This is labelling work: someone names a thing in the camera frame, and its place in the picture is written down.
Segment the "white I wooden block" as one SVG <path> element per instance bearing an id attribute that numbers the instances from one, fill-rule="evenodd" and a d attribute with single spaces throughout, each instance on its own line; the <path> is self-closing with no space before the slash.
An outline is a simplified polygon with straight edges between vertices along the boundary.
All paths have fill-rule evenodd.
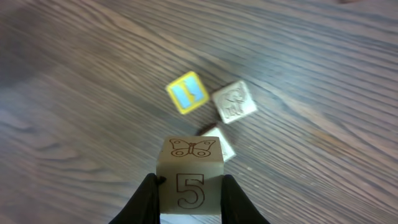
<path id="1" fill-rule="evenodd" d="M 242 80 L 236 81 L 212 94 L 221 120 L 232 123 L 257 111 L 248 86 Z"/>

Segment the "red-top C wooden block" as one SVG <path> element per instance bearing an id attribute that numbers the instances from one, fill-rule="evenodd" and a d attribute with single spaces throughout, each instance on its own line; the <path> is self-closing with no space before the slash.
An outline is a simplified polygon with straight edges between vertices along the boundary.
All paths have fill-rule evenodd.
<path id="1" fill-rule="evenodd" d="M 169 136 L 157 160 L 160 212 L 177 215 L 219 215 L 224 160 L 220 139 Z"/>

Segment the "blue B wooden block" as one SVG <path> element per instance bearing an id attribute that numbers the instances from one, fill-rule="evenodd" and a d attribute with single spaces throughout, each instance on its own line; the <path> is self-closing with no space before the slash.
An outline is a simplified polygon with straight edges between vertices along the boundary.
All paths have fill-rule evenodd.
<path id="1" fill-rule="evenodd" d="M 213 123 L 201 130 L 197 133 L 198 136 L 210 136 L 210 137 L 218 137 L 220 139 L 221 150 L 223 154 L 224 162 L 228 162 L 232 158 L 236 156 L 236 152 L 232 147 L 232 144 L 226 137 L 223 132 L 221 126 L 218 123 Z"/>

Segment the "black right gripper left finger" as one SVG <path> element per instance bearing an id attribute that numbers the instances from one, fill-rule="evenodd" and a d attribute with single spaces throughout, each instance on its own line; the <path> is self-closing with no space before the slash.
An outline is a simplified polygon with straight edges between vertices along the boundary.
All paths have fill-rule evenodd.
<path id="1" fill-rule="evenodd" d="M 147 174 L 123 209 L 109 224 L 160 224 L 159 182 Z"/>

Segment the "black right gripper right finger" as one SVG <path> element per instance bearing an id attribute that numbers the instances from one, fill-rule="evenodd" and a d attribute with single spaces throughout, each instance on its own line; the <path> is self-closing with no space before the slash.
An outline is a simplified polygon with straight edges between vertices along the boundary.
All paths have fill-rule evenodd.
<path id="1" fill-rule="evenodd" d="M 221 223 L 270 224 L 229 174 L 223 177 L 221 186 Z"/>

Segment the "yellow-top bone wooden block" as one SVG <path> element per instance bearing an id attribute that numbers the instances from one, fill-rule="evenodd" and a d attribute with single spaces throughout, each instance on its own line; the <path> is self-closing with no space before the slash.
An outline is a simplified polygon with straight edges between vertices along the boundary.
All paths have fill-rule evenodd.
<path id="1" fill-rule="evenodd" d="M 193 71 L 172 81 L 165 89 L 180 114 L 188 114 L 210 99 L 200 77 Z"/>

